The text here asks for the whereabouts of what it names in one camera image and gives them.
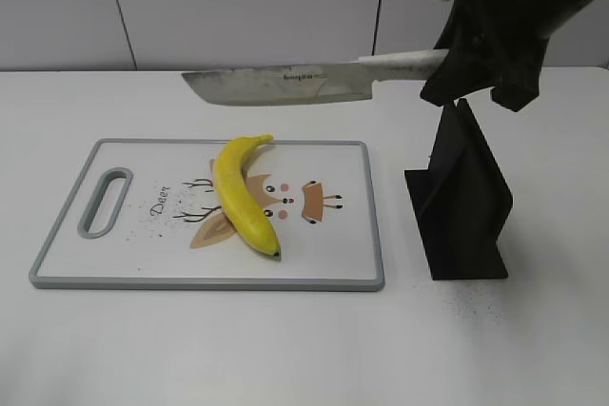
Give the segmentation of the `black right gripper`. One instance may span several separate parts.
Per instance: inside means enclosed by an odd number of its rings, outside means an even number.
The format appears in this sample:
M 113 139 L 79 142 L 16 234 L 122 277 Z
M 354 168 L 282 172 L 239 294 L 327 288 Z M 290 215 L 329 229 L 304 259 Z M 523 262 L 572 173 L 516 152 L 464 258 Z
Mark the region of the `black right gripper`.
M 540 95 L 552 35 L 595 0 L 454 0 L 437 43 L 446 58 L 420 96 L 445 106 L 478 90 L 519 112 Z M 496 64 L 507 64 L 500 77 Z

